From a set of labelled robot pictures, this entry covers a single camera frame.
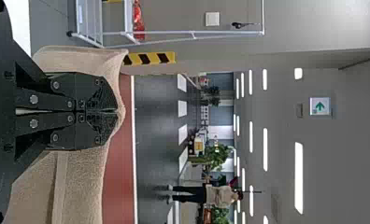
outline white wall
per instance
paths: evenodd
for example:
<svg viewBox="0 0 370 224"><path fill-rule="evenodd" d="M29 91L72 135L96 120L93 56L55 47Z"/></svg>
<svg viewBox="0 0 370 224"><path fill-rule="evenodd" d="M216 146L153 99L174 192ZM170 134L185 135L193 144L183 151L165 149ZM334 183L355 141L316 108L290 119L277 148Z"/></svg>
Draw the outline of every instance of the white wall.
<svg viewBox="0 0 370 224"><path fill-rule="evenodd" d="M208 126L210 139L234 139L234 126Z"/></svg>

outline red object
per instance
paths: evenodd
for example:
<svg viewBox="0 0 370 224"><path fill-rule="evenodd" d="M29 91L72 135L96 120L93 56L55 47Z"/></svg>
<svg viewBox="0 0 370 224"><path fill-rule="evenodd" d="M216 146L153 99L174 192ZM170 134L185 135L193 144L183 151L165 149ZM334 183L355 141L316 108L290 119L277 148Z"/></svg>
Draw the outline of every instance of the red object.
<svg viewBox="0 0 370 224"><path fill-rule="evenodd" d="M231 182L229 182L229 186L230 186L231 188L234 188L234 187L235 187L235 184L237 183L237 181L238 181L238 176L235 176L235 178L233 178L233 179L231 180Z"/></svg>
<svg viewBox="0 0 370 224"><path fill-rule="evenodd" d="M134 28L133 31L145 31L145 24L142 20L142 12L141 12L141 4L139 3L139 0L135 0L134 6L133 6L133 15L134 15ZM144 34L137 34L134 35L135 39L137 40L145 40Z"/></svg>
<svg viewBox="0 0 370 224"><path fill-rule="evenodd" d="M102 201L104 224L135 223L131 77L121 74L119 85L126 117L112 137L107 155Z"/></svg>

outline green plant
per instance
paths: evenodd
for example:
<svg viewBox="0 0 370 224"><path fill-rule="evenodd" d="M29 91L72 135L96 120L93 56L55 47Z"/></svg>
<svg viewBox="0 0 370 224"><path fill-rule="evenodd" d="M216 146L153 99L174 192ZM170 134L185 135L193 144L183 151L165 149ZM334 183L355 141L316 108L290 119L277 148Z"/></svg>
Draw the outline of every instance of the green plant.
<svg viewBox="0 0 370 224"><path fill-rule="evenodd" d="M211 87L206 87L203 89L203 92L210 94L212 96L220 95L221 91L218 86L211 86Z"/></svg>
<svg viewBox="0 0 370 224"><path fill-rule="evenodd" d="M213 207L211 209L211 221L213 224L229 224L228 214L229 209Z"/></svg>
<svg viewBox="0 0 370 224"><path fill-rule="evenodd" d="M222 165L229 157L231 149L223 144L218 144L216 147L206 146L205 155L201 157L190 157L189 161L193 164L208 164L210 170L222 170Z"/></svg>
<svg viewBox="0 0 370 224"><path fill-rule="evenodd" d="M218 171L222 170L222 165L229 157L230 149L223 145L218 144L216 147L206 147L205 156L211 162L211 170L217 168Z"/></svg>
<svg viewBox="0 0 370 224"><path fill-rule="evenodd" d="M219 106L220 105L220 98L218 97L213 97L211 99L208 100L208 102L211 104L211 105L214 105L214 106Z"/></svg>

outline sign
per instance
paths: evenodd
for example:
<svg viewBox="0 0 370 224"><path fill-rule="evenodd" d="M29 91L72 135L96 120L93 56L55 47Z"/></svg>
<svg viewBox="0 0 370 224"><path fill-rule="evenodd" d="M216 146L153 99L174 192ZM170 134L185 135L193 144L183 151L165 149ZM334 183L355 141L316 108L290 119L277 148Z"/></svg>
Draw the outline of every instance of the sign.
<svg viewBox="0 0 370 224"><path fill-rule="evenodd" d="M330 97L311 97L310 98L310 115L311 116L330 116L331 115L331 98Z"/></svg>

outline person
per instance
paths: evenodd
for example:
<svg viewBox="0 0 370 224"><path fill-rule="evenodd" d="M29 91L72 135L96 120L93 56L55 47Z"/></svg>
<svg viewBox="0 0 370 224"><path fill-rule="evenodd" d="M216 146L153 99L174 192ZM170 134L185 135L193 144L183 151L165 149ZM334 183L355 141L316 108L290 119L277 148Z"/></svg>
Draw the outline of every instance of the person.
<svg viewBox="0 0 370 224"><path fill-rule="evenodd" d="M243 200L243 192L232 191L230 186L211 187L206 185L205 187L173 187L169 185L167 189L191 194L167 196L168 204L176 201L182 203L205 203L219 208L228 208L232 203Z"/></svg>

